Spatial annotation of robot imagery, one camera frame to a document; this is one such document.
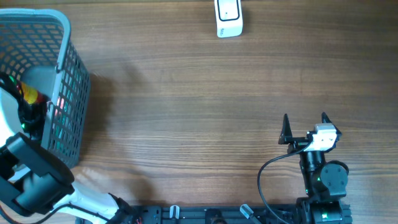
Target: perforated basket wall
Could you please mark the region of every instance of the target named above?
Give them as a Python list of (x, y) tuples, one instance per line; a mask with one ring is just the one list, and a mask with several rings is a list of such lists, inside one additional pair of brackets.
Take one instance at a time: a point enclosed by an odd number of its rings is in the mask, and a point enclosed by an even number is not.
[(0, 71), (51, 99), (42, 147), (73, 167), (78, 162), (90, 78), (70, 42), (70, 29), (58, 11), (0, 9)]

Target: plastic basket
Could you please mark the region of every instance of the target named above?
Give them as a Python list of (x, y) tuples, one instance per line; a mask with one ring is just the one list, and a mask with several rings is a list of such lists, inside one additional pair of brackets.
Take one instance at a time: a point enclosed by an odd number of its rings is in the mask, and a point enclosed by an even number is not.
[(47, 95), (42, 147), (78, 162), (90, 78), (70, 41), (67, 17), (51, 9), (0, 9), (0, 71)]

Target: wooden table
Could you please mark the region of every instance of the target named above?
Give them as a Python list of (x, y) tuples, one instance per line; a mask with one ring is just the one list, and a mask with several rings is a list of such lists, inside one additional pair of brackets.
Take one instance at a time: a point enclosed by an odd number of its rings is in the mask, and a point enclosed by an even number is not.
[[(351, 169), (354, 222), (396, 223), (396, 3), (244, 1), (230, 39), (211, 1), (24, 7), (63, 11), (91, 72), (76, 180), (133, 204), (261, 205), (256, 175), (286, 153), (284, 113), (304, 136), (326, 111), (343, 132), (326, 159)], [(298, 163), (265, 171), (270, 202), (305, 196)]]

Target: wire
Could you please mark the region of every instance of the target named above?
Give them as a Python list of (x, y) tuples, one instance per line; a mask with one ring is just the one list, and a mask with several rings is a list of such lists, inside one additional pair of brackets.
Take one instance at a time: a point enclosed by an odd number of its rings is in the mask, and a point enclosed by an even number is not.
[(53, 216), (53, 215), (54, 215), (57, 211), (59, 211), (61, 208), (65, 208), (65, 207), (69, 207), (69, 208), (72, 208), (72, 209), (76, 209), (76, 210), (85, 212), (85, 213), (87, 213), (87, 214), (89, 214), (89, 215), (98, 217), (98, 218), (100, 218), (100, 219), (102, 219), (102, 220), (104, 220), (104, 221), (106, 221), (106, 222), (110, 222), (109, 219), (105, 218), (104, 216), (102, 216), (102, 215), (100, 215), (100, 214), (98, 214), (98, 213), (91, 212), (91, 211), (89, 211), (89, 210), (86, 210), (86, 209), (81, 208), (81, 207), (77, 207), (76, 205), (72, 205), (72, 204), (70, 204), (70, 203), (69, 203), (69, 204), (65, 204), (65, 205), (61, 205), (61, 206), (57, 207), (56, 209), (52, 210), (47, 216), (45, 216), (45, 217), (42, 218), (41, 220), (39, 220), (39, 221), (37, 221), (37, 222), (34, 222), (34, 223), (20, 223), (20, 222), (17, 222), (17, 221), (15, 221), (15, 220), (13, 220), (13, 219), (12, 219), (10, 216), (8, 216), (7, 213), (2, 209), (1, 205), (0, 205), (0, 215), (1, 215), (7, 222), (9, 222), (9, 223), (11, 223), (11, 224), (41, 224), (41, 223), (47, 221), (51, 216)]
[(303, 152), (307, 147), (304, 147), (303, 149), (301, 149), (301, 150), (299, 150), (299, 151), (296, 151), (296, 152), (293, 152), (293, 153), (290, 153), (290, 154), (286, 154), (286, 155), (283, 155), (283, 156), (279, 156), (279, 157), (276, 157), (276, 158), (273, 158), (273, 159), (269, 160), (269, 161), (266, 162), (264, 165), (262, 165), (262, 167), (260, 168), (259, 173), (258, 173), (258, 175), (257, 175), (257, 186), (258, 186), (258, 188), (259, 188), (259, 193), (260, 193), (260, 197), (261, 197), (261, 199), (262, 199), (262, 202), (264, 202), (264, 205), (268, 208), (268, 210), (271, 212), (271, 214), (273, 214), (278, 220), (280, 220), (282, 223), (285, 223), (285, 224), (291, 224), (291, 223), (289, 223), (289, 222), (283, 220), (281, 217), (279, 217), (279, 216), (271, 209), (271, 207), (270, 207), (269, 204), (267, 203), (267, 200), (264, 198), (264, 195), (262, 194), (261, 182), (260, 182), (260, 179), (261, 179), (261, 172), (262, 172), (262, 171), (266, 168), (266, 166), (268, 166), (271, 162), (275, 162), (275, 161), (278, 161), (279, 159), (284, 159), (284, 158), (289, 157), (289, 156), (294, 156), (294, 155), (300, 154), (300, 153)]

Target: wood grain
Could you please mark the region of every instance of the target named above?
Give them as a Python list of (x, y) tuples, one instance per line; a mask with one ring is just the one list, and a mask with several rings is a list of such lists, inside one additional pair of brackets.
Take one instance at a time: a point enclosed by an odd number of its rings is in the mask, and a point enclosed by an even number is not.
[[(396, 222), (396, 3), (247, 1), (230, 39), (210, 1), (40, 7), (69, 17), (91, 72), (76, 180), (133, 204), (260, 205), (258, 169), (286, 153), (283, 114), (303, 136), (326, 111), (343, 132), (326, 158), (351, 169), (354, 222)], [(272, 203), (305, 196), (298, 163), (263, 174)]]

